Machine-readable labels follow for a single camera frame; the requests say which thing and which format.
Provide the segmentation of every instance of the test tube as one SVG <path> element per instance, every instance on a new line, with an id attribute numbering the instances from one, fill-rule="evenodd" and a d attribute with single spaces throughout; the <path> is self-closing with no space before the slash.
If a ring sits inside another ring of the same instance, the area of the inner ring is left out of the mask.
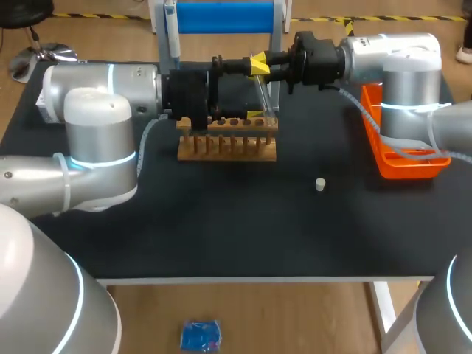
<path id="1" fill-rule="evenodd" d="M 267 126 L 271 127 L 277 124 L 277 116 L 271 104 L 271 97 L 268 94 L 268 89 L 264 77 L 262 75 L 255 75 L 254 82 L 256 83 L 256 92 L 259 102 L 263 107 L 265 122 Z"/>

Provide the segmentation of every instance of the cable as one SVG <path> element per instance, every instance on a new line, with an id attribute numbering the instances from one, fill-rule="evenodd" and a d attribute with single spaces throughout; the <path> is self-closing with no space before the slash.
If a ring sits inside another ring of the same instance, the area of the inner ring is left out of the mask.
<path id="1" fill-rule="evenodd" d="M 321 89 L 336 90 L 337 92 L 345 96 L 348 100 L 354 103 L 357 108 L 359 108 L 361 113 L 364 115 L 364 117 L 366 117 L 367 121 L 374 128 L 374 130 L 380 134 L 381 129 L 378 126 L 377 122 L 372 118 L 370 113 L 363 107 L 363 105 L 353 95 L 351 95 L 349 92 L 347 92 L 343 88 L 336 87 L 336 86 L 326 85 L 326 86 L 323 86 Z M 421 155 L 412 155 L 410 153 L 404 153 L 402 150 L 397 149 L 396 147 L 392 147 L 392 146 L 391 146 L 391 149 L 393 149 L 393 151 L 396 152 L 396 154 L 404 157 L 405 159 L 430 160 L 430 159 L 438 159 L 438 158 L 445 158 L 445 157 L 453 157 L 455 159 L 463 160 L 465 162 L 468 162 L 469 164 L 472 164 L 472 156 L 465 155 L 464 153 L 455 153 L 453 151 L 445 151 L 443 153 L 432 153 L 432 154 L 421 156 Z"/>
<path id="2" fill-rule="evenodd" d="M 146 141 L 148 139 L 149 132 L 157 122 L 164 121 L 167 119 L 167 117 L 168 117 L 167 114 L 161 114 L 159 118 L 152 119 L 151 121 L 149 121 L 149 123 L 146 125 L 146 128 L 142 132 L 141 142 L 139 143 L 138 164 L 136 166 L 136 173 L 138 177 L 139 177 L 139 174 L 141 173 L 142 164 L 145 159 Z"/>

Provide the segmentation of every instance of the black chair base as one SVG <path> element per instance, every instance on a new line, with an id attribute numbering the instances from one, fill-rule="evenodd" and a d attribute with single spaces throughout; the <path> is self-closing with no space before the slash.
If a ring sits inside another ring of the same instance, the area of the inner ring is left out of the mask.
<path id="1" fill-rule="evenodd" d="M 27 83 L 38 61 L 77 61 L 77 53 L 65 44 L 41 44 L 36 50 L 31 46 L 18 53 L 8 66 L 12 79 Z"/>

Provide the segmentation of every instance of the wooden test tube rack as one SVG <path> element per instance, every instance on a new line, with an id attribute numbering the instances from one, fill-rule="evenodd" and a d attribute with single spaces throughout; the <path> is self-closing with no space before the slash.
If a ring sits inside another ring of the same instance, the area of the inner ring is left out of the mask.
<path id="1" fill-rule="evenodd" d="M 209 118 L 206 135 L 190 136 L 189 118 L 182 118 L 176 124 L 182 131 L 178 145 L 179 161 L 276 161 L 277 151 L 274 134 L 279 125 L 268 126 L 263 117 L 247 119 L 222 118 L 213 122 Z M 246 137 L 254 132 L 255 137 Z"/>

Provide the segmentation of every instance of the blue plastic bag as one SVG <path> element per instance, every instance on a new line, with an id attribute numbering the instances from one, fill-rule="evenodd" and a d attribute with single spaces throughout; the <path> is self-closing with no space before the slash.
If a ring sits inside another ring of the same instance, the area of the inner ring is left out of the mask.
<path id="1" fill-rule="evenodd" d="M 217 352 L 221 344 L 218 321 L 188 321 L 182 330 L 180 348 L 193 352 Z"/>

